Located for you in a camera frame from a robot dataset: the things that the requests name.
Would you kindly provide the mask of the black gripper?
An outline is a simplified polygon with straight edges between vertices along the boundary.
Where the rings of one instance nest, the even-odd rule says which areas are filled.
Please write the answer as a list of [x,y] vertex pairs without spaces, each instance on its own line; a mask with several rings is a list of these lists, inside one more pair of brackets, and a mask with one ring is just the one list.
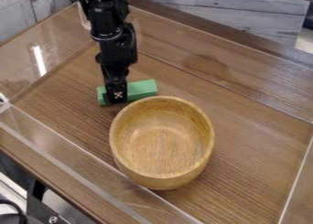
[[128,102],[126,76],[129,67],[137,63],[137,37],[132,23],[120,27],[120,33],[112,37],[97,39],[101,53],[97,62],[101,64],[108,79],[106,93],[104,94],[108,105]]

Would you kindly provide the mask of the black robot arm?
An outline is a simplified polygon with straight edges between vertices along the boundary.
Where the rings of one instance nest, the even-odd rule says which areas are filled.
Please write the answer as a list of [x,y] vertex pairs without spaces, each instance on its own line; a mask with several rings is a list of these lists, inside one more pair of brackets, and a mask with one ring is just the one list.
[[128,0],[78,0],[92,23],[92,37],[100,43],[96,61],[101,66],[108,104],[128,102],[128,75],[137,63],[136,27],[126,20],[130,13]]

